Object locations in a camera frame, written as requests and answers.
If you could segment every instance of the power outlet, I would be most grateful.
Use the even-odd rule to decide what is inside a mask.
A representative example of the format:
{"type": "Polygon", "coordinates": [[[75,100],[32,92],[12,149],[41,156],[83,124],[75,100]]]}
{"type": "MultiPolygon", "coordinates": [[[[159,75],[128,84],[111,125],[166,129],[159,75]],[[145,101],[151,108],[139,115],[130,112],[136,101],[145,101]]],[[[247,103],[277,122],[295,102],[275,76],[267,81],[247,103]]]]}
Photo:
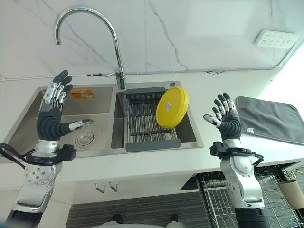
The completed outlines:
{"type": "Polygon", "coordinates": [[[256,39],[256,45],[265,48],[289,49],[297,39],[298,35],[294,33],[263,30],[256,39]]]}

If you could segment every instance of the dish towel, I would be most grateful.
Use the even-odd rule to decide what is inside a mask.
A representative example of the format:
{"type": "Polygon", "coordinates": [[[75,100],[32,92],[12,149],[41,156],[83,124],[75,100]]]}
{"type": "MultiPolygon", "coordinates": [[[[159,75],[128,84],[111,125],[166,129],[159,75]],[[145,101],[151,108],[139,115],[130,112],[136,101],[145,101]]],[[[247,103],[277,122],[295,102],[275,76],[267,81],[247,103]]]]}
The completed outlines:
{"type": "Polygon", "coordinates": [[[243,133],[304,145],[304,122],[294,106],[239,96],[236,107],[243,133]]]}

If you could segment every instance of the dish drying rack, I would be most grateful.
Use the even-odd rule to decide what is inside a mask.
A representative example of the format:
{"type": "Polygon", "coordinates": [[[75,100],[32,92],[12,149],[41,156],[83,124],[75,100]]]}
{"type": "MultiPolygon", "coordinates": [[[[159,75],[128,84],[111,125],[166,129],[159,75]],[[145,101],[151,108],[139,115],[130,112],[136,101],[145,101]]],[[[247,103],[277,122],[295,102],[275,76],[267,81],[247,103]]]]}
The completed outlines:
{"type": "MultiPolygon", "coordinates": [[[[303,212],[291,209],[278,183],[291,178],[282,165],[257,167],[265,210],[272,228],[304,228],[303,212]]],[[[197,186],[211,228],[238,228],[234,207],[228,197],[225,176],[221,171],[198,174],[197,186]]]]}
{"type": "Polygon", "coordinates": [[[156,108],[164,87],[126,90],[127,152],[177,148],[181,141],[175,128],[165,129],[156,121],[156,108]]]}

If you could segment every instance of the faucet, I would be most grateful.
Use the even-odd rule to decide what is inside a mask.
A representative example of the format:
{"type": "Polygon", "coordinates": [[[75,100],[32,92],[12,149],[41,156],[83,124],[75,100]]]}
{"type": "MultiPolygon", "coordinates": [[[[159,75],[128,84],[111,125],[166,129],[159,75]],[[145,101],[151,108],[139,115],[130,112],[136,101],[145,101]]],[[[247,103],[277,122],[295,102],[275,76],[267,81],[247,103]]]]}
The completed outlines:
{"type": "Polygon", "coordinates": [[[121,59],[121,56],[120,56],[117,35],[116,35],[116,32],[113,28],[113,25],[109,22],[109,20],[102,13],[98,12],[97,10],[95,10],[93,8],[86,7],[86,6],[71,6],[69,8],[64,9],[61,13],[59,13],[59,15],[57,16],[57,18],[55,20],[55,23],[54,23],[53,35],[54,35],[55,44],[57,44],[57,45],[61,44],[59,32],[60,32],[60,27],[62,25],[62,22],[69,15],[71,15],[73,13],[79,13],[79,12],[89,13],[89,14],[95,15],[104,24],[106,24],[107,27],[109,28],[109,30],[112,34],[112,37],[113,37],[118,68],[115,70],[115,72],[110,73],[110,74],[106,75],[105,77],[116,75],[116,80],[117,80],[118,87],[122,90],[125,89],[124,69],[123,69],[123,65],[122,65],[122,59],[121,59]]]}

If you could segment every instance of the white tile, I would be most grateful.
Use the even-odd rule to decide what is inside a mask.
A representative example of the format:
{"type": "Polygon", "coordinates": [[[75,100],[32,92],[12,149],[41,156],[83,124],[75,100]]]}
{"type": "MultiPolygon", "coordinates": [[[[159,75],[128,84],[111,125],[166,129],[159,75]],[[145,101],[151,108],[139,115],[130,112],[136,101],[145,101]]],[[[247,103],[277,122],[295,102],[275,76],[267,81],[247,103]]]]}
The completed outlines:
{"type": "Polygon", "coordinates": [[[63,23],[61,45],[53,41],[57,14],[86,5],[107,16],[117,33],[125,71],[145,71],[144,2],[141,0],[1,1],[1,74],[6,78],[109,73],[117,67],[110,31],[85,13],[63,23]]]}
{"type": "Polygon", "coordinates": [[[256,36],[289,31],[301,41],[303,15],[300,0],[147,0],[147,70],[273,67],[286,50],[256,47],[256,36]]]}

